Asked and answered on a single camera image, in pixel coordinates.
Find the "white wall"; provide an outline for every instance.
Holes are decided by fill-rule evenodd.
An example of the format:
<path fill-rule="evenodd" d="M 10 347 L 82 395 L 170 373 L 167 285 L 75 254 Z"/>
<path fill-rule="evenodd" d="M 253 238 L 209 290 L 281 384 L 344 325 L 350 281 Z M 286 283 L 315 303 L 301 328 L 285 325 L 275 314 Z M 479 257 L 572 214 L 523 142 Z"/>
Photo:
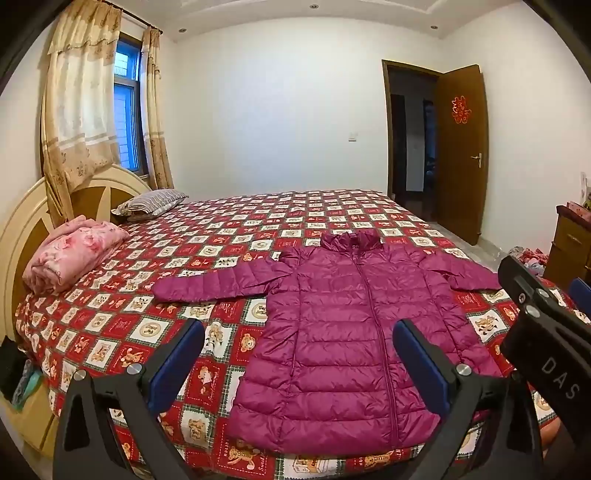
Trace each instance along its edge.
<path fill-rule="evenodd" d="M 182 161 L 194 199 L 388 183 L 382 59 L 438 70 L 438 39 L 372 22 L 286 18 L 178 44 Z M 349 134 L 357 133 L 356 142 Z"/>
<path fill-rule="evenodd" d="M 185 161 L 181 150 L 180 129 L 178 127 L 178 45 L 166 35 L 160 35 L 160 96 L 158 101 L 161 123 L 166 140 L 168 160 L 174 181 L 183 173 L 182 163 Z"/>
<path fill-rule="evenodd" d="M 482 236 L 546 253 L 556 205 L 591 173 L 591 83 L 558 34 L 526 4 L 446 38 L 449 67 L 477 63 L 488 98 L 490 167 Z"/>
<path fill-rule="evenodd" d="M 45 52 L 53 31 L 47 27 L 35 40 L 0 96 L 0 231 L 23 195 L 41 178 L 40 118 Z"/>
<path fill-rule="evenodd" d="M 390 93 L 404 95 L 407 130 L 407 190 L 422 192 L 425 180 L 423 101 L 434 99 L 436 79 L 398 69 L 390 69 L 389 78 Z"/>

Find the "jacket zipper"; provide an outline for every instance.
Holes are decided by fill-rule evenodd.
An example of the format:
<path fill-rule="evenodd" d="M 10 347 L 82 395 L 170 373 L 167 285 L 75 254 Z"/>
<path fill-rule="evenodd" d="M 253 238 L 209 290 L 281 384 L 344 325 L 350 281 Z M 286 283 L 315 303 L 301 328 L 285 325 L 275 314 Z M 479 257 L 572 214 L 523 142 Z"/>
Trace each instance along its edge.
<path fill-rule="evenodd" d="M 365 290 L 368 295 L 369 307 L 371 308 L 371 314 L 374 319 L 376 328 L 378 329 L 378 335 L 380 338 L 380 346 L 382 348 L 382 366 L 384 367 L 384 373 L 386 375 L 386 386 L 387 386 L 387 392 L 388 392 L 388 400 L 390 402 L 390 422 L 391 422 L 390 444 L 392 444 L 392 432 L 396 431 L 396 437 L 398 437 L 398 428 L 396 426 L 396 422 L 395 422 L 395 418 L 394 418 L 396 416 L 396 413 L 395 413 L 396 408 L 394 406 L 394 387 L 392 386 L 392 378 L 390 377 L 390 368 L 388 367 L 388 354 L 386 353 L 386 338 L 384 337 L 384 331 L 382 330 L 382 326 L 379 324 L 378 316 L 375 314 L 374 299 L 371 296 L 371 290 L 369 288 L 369 283 L 367 281 L 367 278 L 363 274 L 363 271 L 361 270 L 361 265 L 357 262 L 357 259 L 354 258 L 353 254 L 351 255 L 351 259 L 353 260 L 353 263 L 357 267 L 357 270 L 359 271 L 359 275 L 361 275 L 361 278 L 363 278 L 363 283 L 365 284 Z"/>

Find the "blue gripper pad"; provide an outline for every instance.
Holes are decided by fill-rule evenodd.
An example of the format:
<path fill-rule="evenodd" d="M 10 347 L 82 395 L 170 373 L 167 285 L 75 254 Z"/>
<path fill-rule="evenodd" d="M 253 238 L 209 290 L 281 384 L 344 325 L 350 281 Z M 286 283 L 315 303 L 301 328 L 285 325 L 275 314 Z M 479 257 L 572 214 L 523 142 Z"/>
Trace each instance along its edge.
<path fill-rule="evenodd" d="M 591 288 L 580 278 L 575 278 L 569 287 L 569 296 L 577 308 L 591 317 Z"/>
<path fill-rule="evenodd" d="M 444 417 L 451 408 L 449 403 L 450 384 L 406 322 L 410 323 L 410 320 L 400 320 L 394 325 L 392 332 L 394 348 L 417 387 L 427 410 Z M 423 341 L 433 348 L 438 348 L 428 343 L 424 338 Z"/>
<path fill-rule="evenodd" d="M 203 324 L 194 322 L 150 383 L 148 409 L 152 414 L 168 411 L 173 405 L 183 382 L 201 354 L 204 343 Z"/>

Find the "red checkered bedspread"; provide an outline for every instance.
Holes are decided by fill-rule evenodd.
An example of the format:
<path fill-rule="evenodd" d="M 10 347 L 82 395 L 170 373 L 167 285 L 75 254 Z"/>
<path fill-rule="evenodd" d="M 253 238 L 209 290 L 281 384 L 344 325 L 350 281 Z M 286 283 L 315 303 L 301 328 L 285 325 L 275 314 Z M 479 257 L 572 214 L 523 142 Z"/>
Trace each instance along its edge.
<path fill-rule="evenodd" d="M 177 401 L 161 424 L 195 469 L 261 480 L 315 478 L 350 473 L 405 460 L 418 448 L 364 458 L 303 458 L 261 452 L 229 439 L 226 424 L 239 379 L 265 321 L 265 299 L 248 298 L 183 306 L 153 302 L 151 287 L 167 275 L 198 275 L 239 261 L 277 257 L 293 245 L 317 245 L 323 232 L 376 228 L 390 243 L 412 243 L 427 252 L 465 254 L 441 233 L 384 194 L 368 190 L 281 193 L 233 197 L 181 205 L 159 219 L 127 225 L 131 239 L 100 268 L 59 296 L 29 295 L 17 310 L 17 329 L 34 351 L 50 386 L 51 408 L 59 414 L 72 375 L 116 374 L 144 362 L 171 339 L 183 320 L 206 325 L 206 344 Z M 517 315 L 504 291 L 457 293 L 467 321 L 507 373 L 511 366 L 499 344 Z M 536 398 L 538 416 L 553 413 Z M 116 430 L 130 460 L 139 451 L 120 411 Z M 479 429 L 460 455 L 474 448 Z"/>

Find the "dresser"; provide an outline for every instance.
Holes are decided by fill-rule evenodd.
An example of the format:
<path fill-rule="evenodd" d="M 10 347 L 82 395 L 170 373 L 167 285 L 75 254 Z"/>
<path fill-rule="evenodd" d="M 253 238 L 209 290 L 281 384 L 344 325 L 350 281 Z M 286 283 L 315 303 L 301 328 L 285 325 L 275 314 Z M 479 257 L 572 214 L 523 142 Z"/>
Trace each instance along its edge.
<path fill-rule="evenodd" d="M 591 223 L 563 205 L 556 212 L 558 224 L 544 278 L 563 290 L 577 277 L 591 284 Z"/>

